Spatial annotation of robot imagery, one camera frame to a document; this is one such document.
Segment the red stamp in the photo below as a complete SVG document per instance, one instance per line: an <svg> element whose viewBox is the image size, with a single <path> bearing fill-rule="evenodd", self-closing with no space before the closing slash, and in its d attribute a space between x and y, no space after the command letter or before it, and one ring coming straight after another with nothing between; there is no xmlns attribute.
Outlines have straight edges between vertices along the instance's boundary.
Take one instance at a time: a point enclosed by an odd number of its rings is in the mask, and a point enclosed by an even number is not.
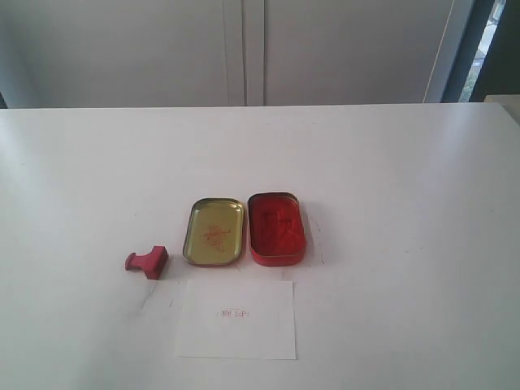
<svg viewBox="0 0 520 390"><path fill-rule="evenodd" d="M168 260L164 246L154 246L148 254L130 253L124 263L126 271L142 271L148 280L159 280Z"/></svg>

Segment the red ink tin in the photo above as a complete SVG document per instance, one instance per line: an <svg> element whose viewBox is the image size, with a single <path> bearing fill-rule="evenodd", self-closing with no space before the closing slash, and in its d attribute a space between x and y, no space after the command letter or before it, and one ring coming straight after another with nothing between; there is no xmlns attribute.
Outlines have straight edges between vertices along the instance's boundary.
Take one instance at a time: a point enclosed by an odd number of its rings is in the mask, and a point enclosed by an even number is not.
<svg viewBox="0 0 520 390"><path fill-rule="evenodd" d="M247 206L253 260L264 267L298 264L306 253L306 234L297 198L286 192L256 193Z"/></svg>

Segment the gold tin lid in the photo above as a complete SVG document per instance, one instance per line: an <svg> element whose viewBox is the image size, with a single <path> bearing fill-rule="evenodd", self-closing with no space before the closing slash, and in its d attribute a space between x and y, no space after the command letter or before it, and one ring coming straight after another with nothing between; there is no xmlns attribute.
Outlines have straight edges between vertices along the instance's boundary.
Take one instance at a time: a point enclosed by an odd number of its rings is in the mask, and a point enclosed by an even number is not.
<svg viewBox="0 0 520 390"><path fill-rule="evenodd" d="M203 198L190 211L184 259L198 267L223 267L241 255L245 208L232 198Z"/></svg>

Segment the white paper sheet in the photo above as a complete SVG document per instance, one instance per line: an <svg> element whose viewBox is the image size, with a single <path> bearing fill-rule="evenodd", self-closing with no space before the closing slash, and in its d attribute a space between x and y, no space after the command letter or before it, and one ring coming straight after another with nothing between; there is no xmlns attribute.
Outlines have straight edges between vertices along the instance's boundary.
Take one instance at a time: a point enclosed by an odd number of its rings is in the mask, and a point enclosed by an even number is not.
<svg viewBox="0 0 520 390"><path fill-rule="evenodd" d="M175 351L186 358L295 360L293 282L190 280Z"/></svg>

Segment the white cabinet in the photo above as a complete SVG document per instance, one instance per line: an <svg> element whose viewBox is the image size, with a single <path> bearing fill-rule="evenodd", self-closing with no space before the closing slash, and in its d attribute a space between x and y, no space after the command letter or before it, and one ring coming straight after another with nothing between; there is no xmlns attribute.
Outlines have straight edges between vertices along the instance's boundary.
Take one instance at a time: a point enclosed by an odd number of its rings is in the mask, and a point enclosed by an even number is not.
<svg viewBox="0 0 520 390"><path fill-rule="evenodd" d="M4 1L12 106L438 102L470 1Z"/></svg>

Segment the dark window frame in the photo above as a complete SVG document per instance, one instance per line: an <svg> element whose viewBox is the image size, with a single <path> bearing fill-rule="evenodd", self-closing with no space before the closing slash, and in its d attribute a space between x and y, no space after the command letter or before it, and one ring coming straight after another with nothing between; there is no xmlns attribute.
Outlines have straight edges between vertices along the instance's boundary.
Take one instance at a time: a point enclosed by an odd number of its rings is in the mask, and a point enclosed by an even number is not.
<svg viewBox="0 0 520 390"><path fill-rule="evenodd" d="M519 94L519 1L473 1L442 102Z"/></svg>

